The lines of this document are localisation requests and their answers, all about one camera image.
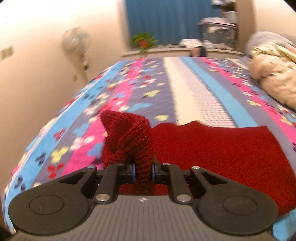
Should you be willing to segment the red knitted garment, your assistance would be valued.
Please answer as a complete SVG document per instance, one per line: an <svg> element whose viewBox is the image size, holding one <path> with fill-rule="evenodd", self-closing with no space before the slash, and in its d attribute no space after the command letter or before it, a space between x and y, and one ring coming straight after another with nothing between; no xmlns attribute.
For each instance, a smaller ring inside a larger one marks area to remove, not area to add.
<svg viewBox="0 0 296 241"><path fill-rule="evenodd" d="M274 199L278 214L295 208L295 174L274 135L265 126L219 128L197 121L151 127L144 116L106 110L100 120L107 136L101 152L104 167L134 163L136 181L120 187L123 195L164 195L153 186L155 160L181 169L200 166Z"/></svg>

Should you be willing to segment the white clothes pile on sill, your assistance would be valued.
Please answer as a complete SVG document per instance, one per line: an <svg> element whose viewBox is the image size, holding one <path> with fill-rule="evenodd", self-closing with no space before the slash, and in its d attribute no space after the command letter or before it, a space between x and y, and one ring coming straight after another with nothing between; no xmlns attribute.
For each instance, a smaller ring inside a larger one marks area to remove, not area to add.
<svg viewBox="0 0 296 241"><path fill-rule="evenodd" d="M202 46L202 42L198 39L182 39L179 46L182 48L198 48Z"/></svg>

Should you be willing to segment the colourful striped floral bedspread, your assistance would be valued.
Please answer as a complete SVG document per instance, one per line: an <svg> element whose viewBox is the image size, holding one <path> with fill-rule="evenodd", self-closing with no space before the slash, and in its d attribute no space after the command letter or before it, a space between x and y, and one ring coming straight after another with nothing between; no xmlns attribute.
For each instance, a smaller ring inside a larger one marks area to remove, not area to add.
<svg viewBox="0 0 296 241"><path fill-rule="evenodd" d="M278 214L272 227L261 234L226 235L206 226L191 206L172 202L167 185L153 181L166 194L119 192L113 202L97 204L81 225L68 232L44 236L16 230L8 209L17 195L87 166L107 169L101 160L107 133L100 120L106 110L144 116L151 127L192 121L219 128L265 126L295 174L295 111L267 94L238 60L120 61L76 93L27 146L4 192L8 240L295 240L295 208ZM119 165L130 166L136 181L134 163ZM119 191L135 181L122 180Z"/></svg>

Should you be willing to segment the cream patterned quilt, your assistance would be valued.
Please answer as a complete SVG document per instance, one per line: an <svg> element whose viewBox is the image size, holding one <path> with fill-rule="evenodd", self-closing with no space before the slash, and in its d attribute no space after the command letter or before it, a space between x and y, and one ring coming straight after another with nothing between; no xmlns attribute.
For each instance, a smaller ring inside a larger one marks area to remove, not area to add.
<svg viewBox="0 0 296 241"><path fill-rule="evenodd" d="M254 46L248 57L251 77L279 103L295 109L295 47L274 42Z"/></svg>

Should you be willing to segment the white standing fan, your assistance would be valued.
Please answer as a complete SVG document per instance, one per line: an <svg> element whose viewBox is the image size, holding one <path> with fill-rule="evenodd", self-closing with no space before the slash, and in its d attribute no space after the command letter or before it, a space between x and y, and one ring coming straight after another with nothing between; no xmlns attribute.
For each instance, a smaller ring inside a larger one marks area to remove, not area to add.
<svg viewBox="0 0 296 241"><path fill-rule="evenodd" d="M82 83L88 84L89 59L86 52L90 47L89 34L81 27L70 28L62 36L61 47Z"/></svg>

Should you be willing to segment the grey pillow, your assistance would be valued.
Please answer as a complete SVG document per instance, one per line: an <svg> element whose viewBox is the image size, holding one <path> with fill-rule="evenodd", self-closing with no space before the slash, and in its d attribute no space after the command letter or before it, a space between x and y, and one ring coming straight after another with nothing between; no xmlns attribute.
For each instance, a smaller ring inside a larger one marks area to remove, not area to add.
<svg viewBox="0 0 296 241"><path fill-rule="evenodd" d="M269 42L273 42L273 43L280 45L282 47L286 47L287 45L291 45L291 46L295 47L295 44L292 41L288 40L287 38L285 38L277 33L269 32L269 31L259 31L259 32L253 33L249 37L249 39L244 47L245 56L249 56L250 51L253 47L257 47L257 46L260 46L262 44L269 43Z"/></svg>

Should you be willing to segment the potted green plant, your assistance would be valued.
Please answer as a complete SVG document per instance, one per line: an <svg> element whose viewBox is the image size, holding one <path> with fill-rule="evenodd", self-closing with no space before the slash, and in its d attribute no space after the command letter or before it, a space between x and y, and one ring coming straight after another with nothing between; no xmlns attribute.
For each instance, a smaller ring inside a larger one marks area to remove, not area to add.
<svg viewBox="0 0 296 241"><path fill-rule="evenodd" d="M157 45L157 40L148 32L139 33L131 38L133 48L137 48L140 54L145 54L151 48Z"/></svg>

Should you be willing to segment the blue curtain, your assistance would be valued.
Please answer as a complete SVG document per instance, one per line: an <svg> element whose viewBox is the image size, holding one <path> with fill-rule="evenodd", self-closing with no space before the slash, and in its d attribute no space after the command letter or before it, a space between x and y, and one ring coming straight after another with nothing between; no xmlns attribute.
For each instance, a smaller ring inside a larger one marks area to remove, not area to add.
<svg viewBox="0 0 296 241"><path fill-rule="evenodd" d="M200 40L200 20L221 17L221 10L207 0L135 0L126 1L125 7L130 35L149 33L161 45Z"/></svg>

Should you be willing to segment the wall switch plate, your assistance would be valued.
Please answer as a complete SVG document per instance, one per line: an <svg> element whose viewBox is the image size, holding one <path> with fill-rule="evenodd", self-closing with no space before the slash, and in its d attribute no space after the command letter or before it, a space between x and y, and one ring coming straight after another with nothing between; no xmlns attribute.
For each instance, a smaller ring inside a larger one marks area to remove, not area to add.
<svg viewBox="0 0 296 241"><path fill-rule="evenodd" d="M3 48L1 51L0 51L0 55L1 55L1 61L12 56L14 54L14 47L13 46L10 46L10 47L6 47L6 48Z"/></svg>

